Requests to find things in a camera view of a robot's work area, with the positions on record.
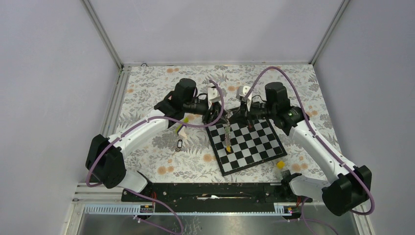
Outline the metal keyring disc with rings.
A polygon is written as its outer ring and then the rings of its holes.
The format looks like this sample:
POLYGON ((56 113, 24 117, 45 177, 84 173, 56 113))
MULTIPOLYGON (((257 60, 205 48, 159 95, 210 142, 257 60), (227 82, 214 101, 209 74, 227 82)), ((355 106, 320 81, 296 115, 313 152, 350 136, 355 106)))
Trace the metal keyring disc with rings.
POLYGON ((230 110, 227 110, 227 114, 225 115, 225 150, 227 146, 231 146, 231 123, 230 123, 230 117, 232 116, 232 112, 230 110))

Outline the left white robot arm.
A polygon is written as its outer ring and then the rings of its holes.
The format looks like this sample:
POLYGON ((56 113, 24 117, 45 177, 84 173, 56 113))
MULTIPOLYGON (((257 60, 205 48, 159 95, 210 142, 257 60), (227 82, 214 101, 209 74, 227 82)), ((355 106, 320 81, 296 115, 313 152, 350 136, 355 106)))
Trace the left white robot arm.
POLYGON ((185 113, 202 115, 205 120, 200 128, 215 125, 224 113, 224 96, 219 85, 213 80, 210 82, 213 85, 208 88, 207 97, 197 101, 195 81, 182 78, 174 90, 136 123, 109 137, 102 134, 95 136, 86 160, 86 185, 104 185, 108 189, 121 187, 133 191, 140 201, 148 200, 152 194, 149 180, 137 171, 127 170, 124 158, 175 123, 196 128, 196 124, 182 121, 185 113))

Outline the black key tag with key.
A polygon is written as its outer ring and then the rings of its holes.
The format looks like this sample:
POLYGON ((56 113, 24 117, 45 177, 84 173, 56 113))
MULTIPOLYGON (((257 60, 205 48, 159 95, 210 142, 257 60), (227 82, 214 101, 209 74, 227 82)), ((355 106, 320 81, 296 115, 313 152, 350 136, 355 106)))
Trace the black key tag with key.
POLYGON ((182 147, 183 147, 183 140, 178 140, 176 148, 175 148, 175 152, 180 152, 182 147))

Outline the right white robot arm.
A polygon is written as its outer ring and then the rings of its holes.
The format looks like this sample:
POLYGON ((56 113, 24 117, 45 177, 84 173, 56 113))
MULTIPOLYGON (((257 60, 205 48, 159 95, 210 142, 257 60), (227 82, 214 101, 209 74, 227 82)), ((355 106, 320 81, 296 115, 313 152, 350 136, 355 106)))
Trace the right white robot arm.
POLYGON ((251 87, 238 88, 236 98, 240 107, 232 121, 253 127, 254 121, 271 120, 288 137, 298 143, 317 163, 326 180, 317 180, 300 173, 283 177, 281 197, 288 202, 299 196, 324 202, 334 215, 352 211, 358 205, 372 201, 370 194, 372 173, 368 167, 357 167, 342 156, 324 137, 301 107, 292 106, 287 89, 281 82, 265 86, 266 100, 253 102, 251 87))

